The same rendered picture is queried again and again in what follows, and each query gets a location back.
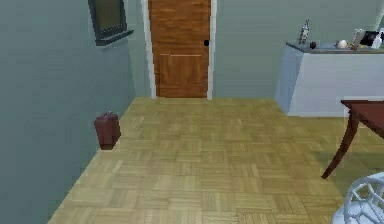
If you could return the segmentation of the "white kitchen counter cabinet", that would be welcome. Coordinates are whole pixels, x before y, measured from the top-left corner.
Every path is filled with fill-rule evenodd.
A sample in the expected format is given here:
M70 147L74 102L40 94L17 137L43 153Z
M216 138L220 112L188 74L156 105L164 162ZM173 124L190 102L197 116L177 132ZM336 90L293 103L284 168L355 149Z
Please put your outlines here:
M275 101L288 116L344 117L343 100L384 100L384 48L285 45Z

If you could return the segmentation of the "brown wooden room door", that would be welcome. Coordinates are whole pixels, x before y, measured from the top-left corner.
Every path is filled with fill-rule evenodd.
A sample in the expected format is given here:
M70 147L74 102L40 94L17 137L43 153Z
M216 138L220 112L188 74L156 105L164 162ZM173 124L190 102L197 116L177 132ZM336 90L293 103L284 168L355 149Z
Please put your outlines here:
M148 0L156 95L206 98L211 0Z

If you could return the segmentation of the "dark red waste bin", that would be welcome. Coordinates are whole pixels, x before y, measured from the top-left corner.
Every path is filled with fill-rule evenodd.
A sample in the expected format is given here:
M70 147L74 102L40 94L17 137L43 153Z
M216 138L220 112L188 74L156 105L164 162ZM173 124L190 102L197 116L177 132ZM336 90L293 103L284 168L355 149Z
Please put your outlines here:
M111 150L121 136L119 118L113 112L106 112L94 121L99 146L102 150Z

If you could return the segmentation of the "dark framed window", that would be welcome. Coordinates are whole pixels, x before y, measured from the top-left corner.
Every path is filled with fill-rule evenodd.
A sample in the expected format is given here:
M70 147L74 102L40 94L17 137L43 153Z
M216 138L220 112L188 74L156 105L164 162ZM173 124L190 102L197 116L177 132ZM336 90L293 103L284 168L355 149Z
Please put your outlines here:
M88 0L97 46L107 46L133 33L126 22L124 0Z

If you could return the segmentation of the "dark brown wooden table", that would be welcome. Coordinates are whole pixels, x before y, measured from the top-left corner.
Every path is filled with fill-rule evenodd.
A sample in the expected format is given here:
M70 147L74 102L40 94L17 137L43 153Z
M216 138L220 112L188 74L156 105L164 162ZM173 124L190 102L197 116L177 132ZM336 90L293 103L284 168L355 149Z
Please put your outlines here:
M321 175L323 179L331 175L349 150L360 123L384 139L384 100L342 100L341 103L349 109L348 123L337 152Z

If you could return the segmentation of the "black box appliance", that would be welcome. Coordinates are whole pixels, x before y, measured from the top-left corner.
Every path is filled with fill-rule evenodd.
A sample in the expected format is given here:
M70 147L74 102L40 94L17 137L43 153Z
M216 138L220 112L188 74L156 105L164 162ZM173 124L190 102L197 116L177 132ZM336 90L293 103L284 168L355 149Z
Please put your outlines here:
M365 46L371 46L377 35L378 35L377 31L366 31L363 38L360 41L360 44Z

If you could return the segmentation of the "white bottle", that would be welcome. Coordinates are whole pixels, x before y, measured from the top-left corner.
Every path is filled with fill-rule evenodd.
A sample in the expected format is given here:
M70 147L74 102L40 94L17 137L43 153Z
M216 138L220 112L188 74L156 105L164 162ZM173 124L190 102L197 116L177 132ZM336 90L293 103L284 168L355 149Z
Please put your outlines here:
M378 49L382 44L382 36L384 35L384 32L380 32L375 39L373 40L372 49Z

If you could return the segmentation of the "pale upright frame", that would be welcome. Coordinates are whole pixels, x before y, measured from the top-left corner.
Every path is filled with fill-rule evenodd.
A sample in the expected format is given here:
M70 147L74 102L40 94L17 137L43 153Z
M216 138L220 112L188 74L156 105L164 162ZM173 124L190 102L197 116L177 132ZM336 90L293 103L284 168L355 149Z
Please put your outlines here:
M363 29L356 29L354 33L354 38L351 44L351 49L356 50L364 37L365 31Z

